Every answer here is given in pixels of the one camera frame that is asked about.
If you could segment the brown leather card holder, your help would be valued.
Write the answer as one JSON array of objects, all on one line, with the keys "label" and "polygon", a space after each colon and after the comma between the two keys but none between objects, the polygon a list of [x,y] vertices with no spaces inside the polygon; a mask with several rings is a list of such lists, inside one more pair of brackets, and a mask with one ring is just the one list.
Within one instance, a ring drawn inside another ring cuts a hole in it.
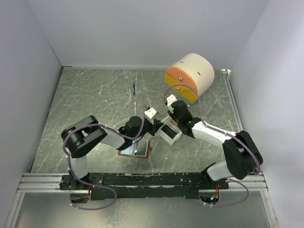
[{"label": "brown leather card holder", "polygon": [[125,150],[118,151],[119,156],[148,159],[152,150],[150,140],[138,140]]}]

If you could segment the white plastic card tray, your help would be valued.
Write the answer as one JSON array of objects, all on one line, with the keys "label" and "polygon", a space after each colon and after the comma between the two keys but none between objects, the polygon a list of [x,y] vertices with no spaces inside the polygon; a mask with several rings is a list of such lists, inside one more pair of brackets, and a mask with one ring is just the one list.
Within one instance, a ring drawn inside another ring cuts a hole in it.
[{"label": "white plastic card tray", "polygon": [[157,134],[164,139],[169,145],[173,145],[182,135],[181,129],[177,123],[167,115],[161,120],[162,127],[157,131]]}]

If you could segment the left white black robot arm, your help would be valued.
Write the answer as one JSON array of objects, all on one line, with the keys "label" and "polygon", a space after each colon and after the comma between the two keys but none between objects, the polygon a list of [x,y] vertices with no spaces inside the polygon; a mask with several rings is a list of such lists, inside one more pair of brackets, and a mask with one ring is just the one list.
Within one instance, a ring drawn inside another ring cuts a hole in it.
[{"label": "left white black robot arm", "polygon": [[120,155],[147,158],[150,142],[142,137],[146,133],[154,136],[162,126],[163,123],[157,119],[149,121],[146,117],[133,116],[116,131],[90,115],[64,129],[61,138],[71,180],[62,181],[60,188],[82,190],[88,186],[87,154],[100,143],[118,150]]}]

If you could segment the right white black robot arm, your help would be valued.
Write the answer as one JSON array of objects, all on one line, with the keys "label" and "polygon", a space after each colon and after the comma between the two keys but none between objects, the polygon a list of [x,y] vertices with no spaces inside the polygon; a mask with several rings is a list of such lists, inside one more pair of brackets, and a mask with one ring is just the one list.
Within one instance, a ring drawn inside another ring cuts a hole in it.
[{"label": "right white black robot arm", "polygon": [[207,141],[223,149],[225,160],[204,170],[207,174],[202,176],[201,182],[205,188],[212,189],[220,179],[234,177],[242,180],[252,172],[260,172],[263,157],[248,132],[224,131],[201,118],[193,117],[182,100],[167,103],[167,106],[170,117],[184,135]]}]

